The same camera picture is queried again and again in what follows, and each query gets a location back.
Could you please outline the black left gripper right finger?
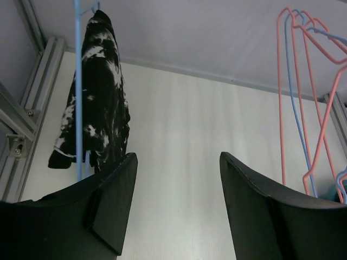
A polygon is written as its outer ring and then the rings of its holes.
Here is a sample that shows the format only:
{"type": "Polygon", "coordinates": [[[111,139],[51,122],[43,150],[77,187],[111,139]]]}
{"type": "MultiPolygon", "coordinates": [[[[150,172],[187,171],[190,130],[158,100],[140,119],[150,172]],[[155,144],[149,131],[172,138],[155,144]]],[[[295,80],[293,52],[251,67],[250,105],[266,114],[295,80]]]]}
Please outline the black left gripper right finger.
{"type": "Polygon", "coordinates": [[[346,205],[311,197],[230,153],[220,175],[237,259],[346,259],[346,205]]]}

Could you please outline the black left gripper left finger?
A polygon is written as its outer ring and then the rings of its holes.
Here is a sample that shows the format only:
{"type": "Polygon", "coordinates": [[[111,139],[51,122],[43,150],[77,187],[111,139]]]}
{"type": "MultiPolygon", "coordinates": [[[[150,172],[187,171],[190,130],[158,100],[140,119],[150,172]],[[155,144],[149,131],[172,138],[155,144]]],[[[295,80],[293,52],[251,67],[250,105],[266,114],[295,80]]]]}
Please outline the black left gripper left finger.
{"type": "Polygon", "coordinates": [[[1,202],[1,259],[116,259],[137,176],[128,153],[103,171],[40,200],[1,202]]]}

